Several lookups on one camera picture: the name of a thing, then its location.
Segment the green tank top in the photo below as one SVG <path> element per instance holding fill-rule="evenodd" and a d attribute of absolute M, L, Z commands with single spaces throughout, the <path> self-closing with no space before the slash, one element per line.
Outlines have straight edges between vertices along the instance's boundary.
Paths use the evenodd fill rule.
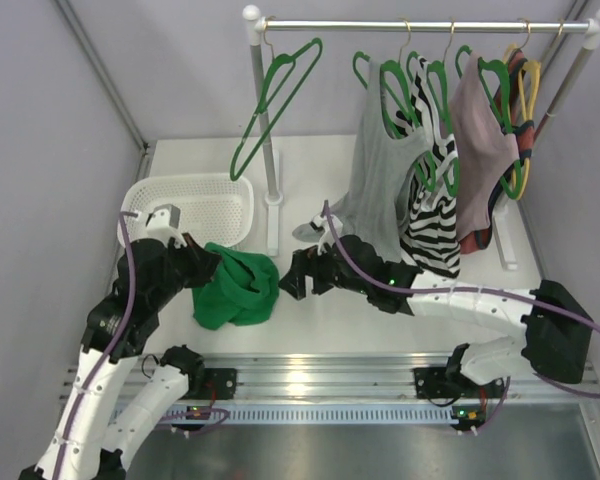
<path fill-rule="evenodd" d="M 253 326 L 268 321 L 280 295 L 279 270 L 270 257 L 208 242 L 221 261 L 213 280 L 192 290 L 193 318 L 216 331 L 226 324 Z"/>

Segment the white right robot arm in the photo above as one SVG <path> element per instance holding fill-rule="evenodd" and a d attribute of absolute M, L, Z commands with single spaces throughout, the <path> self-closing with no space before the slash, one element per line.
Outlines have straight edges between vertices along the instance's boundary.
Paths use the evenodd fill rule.
<path fill-rule="evenodd" d="M 544 279 L 531 290 L 478 287 L 385 261 L 370 244 L 347 235 L 339 243 L 295 251 L 279 287 L 297 300 L 349 290 L 385 313 L 439 317 L 499 333 L 485 343 L 460 344 L 448 357 L 446 382 L 458 396 L 520 374 L 566 385 L 584 376 L 591 318 L 556 281 Z"/>

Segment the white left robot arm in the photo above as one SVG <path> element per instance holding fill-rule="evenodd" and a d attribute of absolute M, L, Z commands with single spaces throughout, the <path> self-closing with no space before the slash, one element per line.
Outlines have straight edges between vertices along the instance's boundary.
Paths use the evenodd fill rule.
<path fill-rule="evenodd" d="M 159 326 L 159 313 L 182 290 L 213 279 L 220 255 L 190 235 L 182 245 L 141 239 L 126 245 L 111 292 L 88 314 L 72 390 L 51 442 L 23 479 L 123 479 L 167 410 L 205 388 L 203 357 L 172 346 L 120 415 L 127 377 Z"/>

